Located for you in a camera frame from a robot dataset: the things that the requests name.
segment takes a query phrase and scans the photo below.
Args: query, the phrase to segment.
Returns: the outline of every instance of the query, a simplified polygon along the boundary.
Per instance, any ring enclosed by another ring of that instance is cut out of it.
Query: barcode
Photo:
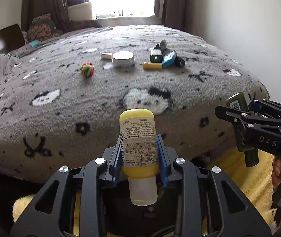
[[[121,146],[121,153],[122,153],[122,163],[125,163],[125,159],[124,159],[124,146],[123,146],[123,132],[121,132],[119,134],[121,141],[120,141],[120,146]]]
[[[238,100],[236,101],[233,101],[232,103],[229,104],[231,108],[235,109],[235,110],[240,110],[241,111],[241,108],[239,106],[239,103],[238,103]]]

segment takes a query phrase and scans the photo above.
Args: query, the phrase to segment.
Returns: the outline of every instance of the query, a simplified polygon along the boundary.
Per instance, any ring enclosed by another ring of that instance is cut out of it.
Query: bottle label
[[[123,166],[140,167],[158,164],[155,120],[129,118],[119,123]]]

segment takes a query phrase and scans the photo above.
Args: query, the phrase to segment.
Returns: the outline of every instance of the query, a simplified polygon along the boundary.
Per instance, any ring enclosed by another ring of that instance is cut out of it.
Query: headboard
[[[18,24],[0,30],[0,53],[8,53],[25,45]]]

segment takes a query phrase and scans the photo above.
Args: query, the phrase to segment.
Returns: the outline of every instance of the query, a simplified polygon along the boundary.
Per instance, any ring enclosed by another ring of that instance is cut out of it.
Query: brown curtain
[[[68,20],[67,7],[67,0],[23,0],[21,15],[22,30],[27,31],[35,17],[46,13],[52,14],[52,20],[55,22],[57,28],[64,33],[87,27],[99,27],[99,24],[90,20]]]
[[[155,15],[159,15],[160,0],[155,0]],[[181,31],[190,29],[191,0],[163,0],[162,25]]]

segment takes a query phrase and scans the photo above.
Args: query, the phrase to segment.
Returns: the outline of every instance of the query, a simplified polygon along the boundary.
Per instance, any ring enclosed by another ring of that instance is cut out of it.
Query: gray fleece blanket
[[[145,71],[149,50],[166,39],[184,68]],[[131,51],[135,65],[116,68],[100,52]],[[92,62],[95,74],[80,67]],[[179,156],[235,146],[231,124],[214,114],[238,91],[268,92],[247,67],[202,38],[160,25],[75,33],[30,50],[0,54],[0,173],[44,182],[62,165],[87,164],[114,146],[124,110],[146,108],[157,133]]]

